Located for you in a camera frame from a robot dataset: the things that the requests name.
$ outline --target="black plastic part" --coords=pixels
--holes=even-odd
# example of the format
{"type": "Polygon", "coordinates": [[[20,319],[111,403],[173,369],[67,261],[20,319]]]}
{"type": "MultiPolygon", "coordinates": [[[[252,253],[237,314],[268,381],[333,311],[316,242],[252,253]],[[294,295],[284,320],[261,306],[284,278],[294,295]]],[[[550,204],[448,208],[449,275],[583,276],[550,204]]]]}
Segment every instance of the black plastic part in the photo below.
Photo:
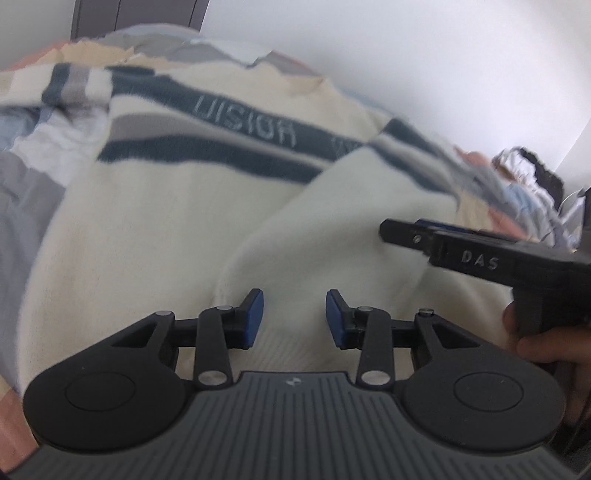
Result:
{"type": "Polygon", "coordinates": [[[167,340],[173,322],[172,313],[152,314],[38,375],[23,398],[37,439],[104,452],[170,427],[186,400],[183,382],[166,364],[175,358],[167,340]]]}
{"type": "Polygon", "coordinates": [[[199,315],[197,340],[195,344],[195,363],[193,384],[198,390],[215,390],[232,384],[232,368],[223,334],[222,315],[213,308],[199,315]],[[201,375],[218,379],[215,383],[205,383],[201,375]]]}
{"type": "Polygon", "coordinates": [[[355,383],[369,390],[390,390],[396,380],[390,315],[378,309],[357,309],[356,316],[367,316],[367,321],[355,383]]]}
{"type": "Polygon", "coordinates": [[[356,384],[393,390],[429,435],[475,452],[498,453],[541,444],[560,426],[566,402],[550,375],[432,311],[419,312],[414,322],[392,323],[387,312],[352,309],[330,290],[327,315],[331,330],[343,332],[337,337],[361,338],[365,331],[356,384]],[[415,373],[396,386],[392,346],[398,342],[392,338],[400,325],[412,339],[415,373]],[[366,382],[367,372],[385,380],[366,382]]]}
{"type": "MultiPolygon", "coordinates": [[[[338,290],[329,290],[326,294],[326,320],[337,347],[341,350],[361,350],[365,338],[367,315],[360,315],[357,309],[349,307],[338,290]]],[[[417,344],[414,322],[407,320],[390,320],[390,322],[394,348],[411,348],[417,344]]]]}
{"type": "Polygon", "coordinates": [[[262,292],[253,289],[240,307],[205,310],[198,319],[154,313],[45,370],[23,398],[34,435],[77,452],[152,439],[177,420],[195,389],[232,384],[228,348],[249,348],[262,308],[262,292]],[[196,347],[193,389],[174,373],[182,346],[196,347]]]}
{"type": "Polygon", "coordinates": [[[548,373],[437,315],[418,314],[415,323],[420,332],[413,349],[416,372],[405,383],[402,399],[425,432],[463,449],[491,453],[525,449],[552,437],[566,403],[548,373]]]}
{"type": "MultiPolygon", "coordinates": [[[[432,390],[431,397],[439,396],[432,390]]],[[[487,455],[416,428],[347,375],[245,372],[197,393],[152,442],[112,455],[42,446],[13,480],[574,480],[546,448],[487,455]]]]}

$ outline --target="bed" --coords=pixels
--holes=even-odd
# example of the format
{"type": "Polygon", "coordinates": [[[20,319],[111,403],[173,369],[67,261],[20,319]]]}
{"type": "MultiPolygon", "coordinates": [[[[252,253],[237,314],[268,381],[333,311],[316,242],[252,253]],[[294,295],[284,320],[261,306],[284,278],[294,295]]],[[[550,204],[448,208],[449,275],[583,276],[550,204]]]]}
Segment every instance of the bed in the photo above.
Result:
{"type": "Polygon", "coordinates": [[[236,372],[351,371],[322,321],[329,288],[400,318],[432,307],[503,345],[508,289],[382,245],[380,221],[567,238],[484,156],[270,48],[178,25],[54,45],[0,73],[0,204],[4,471],[36,447],[20,406],[34,375],[153,311],[187,318],[262,288],[268,326],[236,372]]]}

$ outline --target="screw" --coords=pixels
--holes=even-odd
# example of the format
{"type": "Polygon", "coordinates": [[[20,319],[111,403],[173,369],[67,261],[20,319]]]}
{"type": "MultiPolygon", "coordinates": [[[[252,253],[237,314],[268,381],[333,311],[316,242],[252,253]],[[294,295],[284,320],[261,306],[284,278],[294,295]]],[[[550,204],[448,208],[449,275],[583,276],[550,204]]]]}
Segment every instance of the screw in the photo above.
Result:
{"type": "Polygon", "coordinates": [[[435,314],[433,309],[419,309],[418,314],[421,317],[432,317],[435,314]]]}
{"type": "Polygon", "coordinates": [[[390,381],[390,375],[386,372],[382,372],[381,370],[368,370],[361,375],[361,380],[368,384],[374,385],[379,387],[380,385],[385,385],[390,381]]]}
{"type": "Polygon", "coordinates": [[[217,387],[218,385],[226,383],[226,381],[228,381],[228,376],[219,370],[207,370],[201,372],[197,377],[197,380],[199,380],[199,383],[207,385],[208,387],[217,387]]]}

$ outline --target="finger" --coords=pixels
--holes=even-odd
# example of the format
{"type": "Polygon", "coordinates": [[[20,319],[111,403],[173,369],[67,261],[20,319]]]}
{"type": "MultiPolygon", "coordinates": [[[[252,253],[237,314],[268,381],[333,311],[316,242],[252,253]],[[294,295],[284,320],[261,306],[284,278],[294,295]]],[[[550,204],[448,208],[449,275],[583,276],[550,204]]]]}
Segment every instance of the finger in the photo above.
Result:
{"type": "Polygon", "coordinates": [[[519,337],[517,335],[509,335],[507,339],[507,347],[506,349],[512,353],[517,353],[517,342],[519,341],[519,337]]]}
{"type": "Polygon", "coordinates": [[[559,360],[576,364],[591,363],[591,329],[558,327],[548,332],[524,337],[517,343],[517,354],[532,362],[559,360]]]}
{"type": "Polygon", "coordinates": [[[515,320],[515,302],[511,302],[503,311],[503,327],[509,334],[517,333],[517,321],[515,320]]]}

